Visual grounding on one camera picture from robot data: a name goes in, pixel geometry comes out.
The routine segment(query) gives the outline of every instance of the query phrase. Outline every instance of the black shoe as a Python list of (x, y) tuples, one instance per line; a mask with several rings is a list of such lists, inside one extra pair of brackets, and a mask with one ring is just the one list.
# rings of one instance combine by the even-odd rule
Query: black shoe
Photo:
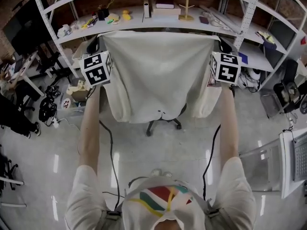
[(34, 131), (34, 133), (36, 133), (37, 136), (40, 135), (40, 124), (38, 122), (35, 122), (36, 125), (36, 130)]

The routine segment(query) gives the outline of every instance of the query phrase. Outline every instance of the gray tile floor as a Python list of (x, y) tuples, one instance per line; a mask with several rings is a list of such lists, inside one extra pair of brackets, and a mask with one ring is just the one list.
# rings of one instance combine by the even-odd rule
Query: gray tile floor
[[(40, 100), (31, 119), (38, 119)], [(259, 95), (249, 91), (236, 92), (236, 110), (239, 122), (240, 151), (251, 150), (278, 137), (289, 122), (284, 115), (268, 119)], [(118, 172), (121, 194), (128, 182), (148, 175), (154, 168), (173, 173), (175, 178), (194, 184), (202, 193), (202, 173), (210, 157), (212, 138), (220, 124), (219, 103), (205, 119), (190, 118), (187, 110), (179, 120), (183, 129), (172, 123), (156, 122), (153, 136), (146, 137), (147, 124), (118, 123), (108, 105), (103, 108), (101, 120), (112, 130), (114, 161)], [(80, 127), (82, 117), (68, 118)], [(0, 129), (0, 143), (4, 153), (19, 164), (17, 176), (25, 182), (15, 192), (5, 189), (2, 202), (25, 202), (27, 208), (0, 208), (0, 216), (12, 230), (65, 229), (64, 212), (78, 166), (77, 143), (79, 130), (63, 121), (59, 128), (41, 124), (42, 134), (31, 139)], [(102, 191), (116, 193), (116, 183), (109, 156), (109, 136), (100, 129), (98, 177)], [(214, 199), (220, 176), (219, 142), (212, 164), (206, 175), (207, 197)], [(116, 197), (105, 194), (107, 204), (114, 207)], [(256, 230), (298, 230), (307, 219), (302, 187), (286, 199), (277, 195), (255, 193), (257, 201)]]

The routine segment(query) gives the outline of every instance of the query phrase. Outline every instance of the metal shelving unit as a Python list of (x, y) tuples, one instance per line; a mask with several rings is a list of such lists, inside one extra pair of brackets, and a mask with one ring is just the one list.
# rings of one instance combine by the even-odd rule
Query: metal shelving unit
[[(203, 30), (207, 32), (213, 32), (213, 33), (221, 33), (224, 35), (230, 35), (235, 38), (234, 40), (234, 45), (237, 49), (240, 49), (242, 46), (242, 53), (246, 53), (249, 62), (251, 62), (248, 66), (256, 69), (260, 69), (263, 71), (266, 71), (269, 74), (266, 79), (263, 81), (262, 85), (260, 88), (262, 88), (272, 77), (272, 75), (277, 71), (277, 69), (281, 66), (282, 62), (286, 59), (288, 54), (293, 50), (293, 47), (295, 45), (295, 42), (298, 41), (299, 35), (301, 36), (301, 30), (304, 26), (304, 23), (306, 21), (307, 17), (307, 9), (306, 7), (299, 1), (299, 0), (293, 0), (295, 1), (302, 9), (304, 10), (304, 18), (299, 26), (299, 28), (295, 28), (286, 18), (284, 18), (282, 15), (280, 15), (276, 10), (268, 7), (267, 5), (259, 2), (258, 0), (240, 0), (244, 6), (242, 8), (245, 8), (244, 11), (244, 17), (238, 18), (235, 16), (228, 15), (228, 18), (236, 24), (240, 30), (241, 33), (237, 34), (234, 33), (233, 31), (227, 31), (224, 30), (221, 27), (215, 27), (211, 25), (206, 25), (200, 23), (197, 19), (192, 21), (192, 22), (184, 22), (184, 21), (174, 21), (174, 20), (164, 20), (164, 21), (156, 21), (153, 20), (152, 18), (144, 18), (143, 17), (143, 8), (142, 7), (131, 7), (128, 8), (132, 13), (132, 20), (130, 21), (121, 21), (117, 25), (111, 25), (111, 24), (106, 24), (104, 21), (98, 21), (93, 27), (84, 29), (84, 30), (78, 30), (70, 35), (67, 35), (63, 38), (57, 38), (55, 35), (51, 25), (49, 18), (47, 16), (47, 13), (52, 12), (56, 8), (66, 4), (70, 3), (70, 5), (74, 8), (73, 5), (74, 0), (59, 0), (55, 2), (53, 5), (50, 5), (48, 8), (44, 9), (41, 3), (41, 0), (36, 0), (38, 9), (42, 15), (42, 18), (45, 22), (45, 25), (55, 43), (57, 46), (59, 52), (63, 55), (63, 58), (67, 65), (70, 67), (71, 71), (73, 74), (77, 77), (78, 74), (76, 70), (72, 67), (70, 61), (67, 59), (67, 57), (64, 54), (63, 48), (61, 46), (62, 43), (68, 42), (70, 40), (74, 40), (76, 38), (82, 38), (85, 36), (89, 35), (95, 35), (99, 33), (104, 33), (104, 32), (109, 32), (109, 31), (115, 31), (115, 30), (126, 30), (126, 29), (135, 29), (135, 28), (155, 28), (155, 27), (172, 27), (172, 28), (186, 28), (186, 29), (194, 29), (194, 30)], [(224, 2), (221, 7), (226, 7), (227, 3)], [(259, 7), (260, 9), (266, 11), (267, 13), (271, 14), (273, 17), (275, 17), (278, 21), (281, 21), (288, 30), (290, 30), (294, 36), (291, 37), (290, 42), (286, 45), (284, 42), (278, 40), (278, 35), (276, 32), (272, 30), (267, 30), (259, 25), (256, 25), (251, 22), (255, 9)], [(121, 11), (123, 9), (117, 9), (117, 10), (111, 10), (111, 12), (115, 12), (117, 14), (121, 14)], [(189, 13), (194, 17), (198, 18), (198, 16), (201, 15), (201, 9), (198, 8), (191, 8), (189, 10)], [(78, 16), (76, 15), (76, 11), (72, 10), (73, 14), (75, 15), (76, 18)], [(89, 19), (91, 18), (91, 15), (85, 16), (84, 19)], [(257, 31), (262, 31), (262, 32), (267, 32), (268, 34), (272, 35), (274, 38), (274, 41), (277, 45), (276, 52), (278, 55), (282, 55), (279, 57), (276, 62), (273, 65), (270, 63), (270, 59), (272, 57), (266, 56), (262, 51), (253, 45), (249, 45), (247, 42), (243, 41), (245, 39), (253, 41), (255, 43), (263, 44), (263, 39), (259, 36), (257, 36), (255, 33)]]

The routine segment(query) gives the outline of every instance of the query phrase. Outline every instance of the wooden stand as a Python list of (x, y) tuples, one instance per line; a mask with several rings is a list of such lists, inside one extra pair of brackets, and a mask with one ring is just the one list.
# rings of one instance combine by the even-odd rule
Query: wooden stand
[(189, 8), (194, 7), (194, 5), (189, 6), (189, 0), (186, 0), (185, 6), (183, 6), (181, 4), (179, 6), (185, 8), (185, 15), (180, 15), (179, 20), (181, 20), (181, 21), (193, 21), (194, 18), (192, 16), (188, 15), (188, 10), (189, 10)]

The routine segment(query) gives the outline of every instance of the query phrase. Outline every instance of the shoe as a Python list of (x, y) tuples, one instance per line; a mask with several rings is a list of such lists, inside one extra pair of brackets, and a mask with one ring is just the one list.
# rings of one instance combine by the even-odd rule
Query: shoe
[(168, 177), (168, 178), (172, 178), (173, 174), (171, 172), (165, 171), (162, 176), (165, 176), (165, 177)]
[(36, 133), (37, 136), (40, 135), (40, 124), (38, 122), (35, 122), (36, 125), (36, 130), (34, 131), (34, 133)]
[(161, 169), (154, 169), (150, 172), (150, 176), (161, 176), (162, 170)]

